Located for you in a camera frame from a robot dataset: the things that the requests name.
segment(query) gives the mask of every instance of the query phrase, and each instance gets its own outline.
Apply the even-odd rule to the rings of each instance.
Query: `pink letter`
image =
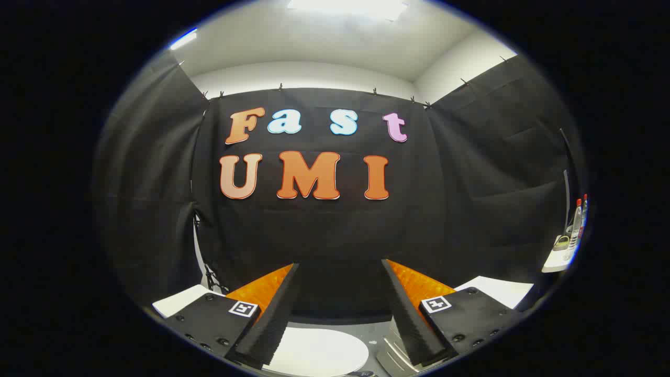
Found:
[[[390,113],[388,115],[384,115],[383,117],[381,117],[381,119],[384,119],[386,123],[389,125],[389,135],[391,135],[391,139],[399,143],[404,143],[407,141],[407,135],[400,133],[400,125],[401,124],[404,125],[405,121],[398,118],[398,115],[396,113]]]

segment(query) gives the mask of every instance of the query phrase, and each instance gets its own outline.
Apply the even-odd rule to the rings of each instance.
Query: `plastic bottle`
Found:
[[[587,212],[588,212],[588,195],[584,194],[584,201],[582,202],[582,227],[586,226]]]
[[[575,219],[572,221],[572,233],[570,234],[570,243],[565,249],[563,260],[569,260],[577,250],[579,245],[580,230],[582,228],[582,200],[577,199],[577,209],[575,210]]]

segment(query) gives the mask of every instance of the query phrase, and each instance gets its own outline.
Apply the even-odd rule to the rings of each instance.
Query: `black fabric backdrop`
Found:
[[[247,131],[249,139],[225,145],[230,115],[256,107],[266,114]],[[298,133],[267,131],[282,109],[300,111]],[[330,131],[335,109],[356,111],[356,133]],[[405,120],[405,143],[390,138],[381,119],[389,113]],[[307,88],[207,102],[165,54],[135,79],[103,132],[93,186],[98,226],[121,280],[142,305],[199,282],[190,223],[197,211],[203,258],[230,290],[299,262],[295,320],[375,321],[390,316],[382,258],[450,286],[478,275],[536,280],[565,220],[561,128],[585,182],[570,115],[521,57],[424,109],[395,97]],[[309,165],[320,152],[340,154],[340,198],[278,199],[278,155],[286,150],[300,151]],[[255,192],[228,199],[220,191],[219,158],[249,153],[263,155]],[[363,196],[368,155],[389,159],[387,200]],[[245,170],[241,160],[236,185],[244,184]]]
[[[100,136],[92,182],[97,229],[142,306],[200,283],[189,180],[207,105],[163,53],[135,77]]]
[[[574,127],[550,86],[516,57],[424,109],[419,103],[336,89],[283,89],[210,100],[193,166],[196,210],[209,237],[203,256],[231,290],[290,262],[304,287],[296,320],[373,320],[390,315],[381,258],[450,286],[483,275],[533,282],[565,221],[567,153],[559,128]],[[265,108],[249,139],[225,145],[233,113]],[[302,129],[267,131],[278,110],[296,109]],[[358,129],[334,135],[330,113],[350,109]],[[405,143],[382,116],[398,113]],[[282,151],[308,165],[340,154],[335,201],[278,199]],[[235,155],[245,183],[245,154],[261,153],[255,192],[232,200],[220,191],[219,158]],[[389,159],[384,201],[364,198],[363,158]]]

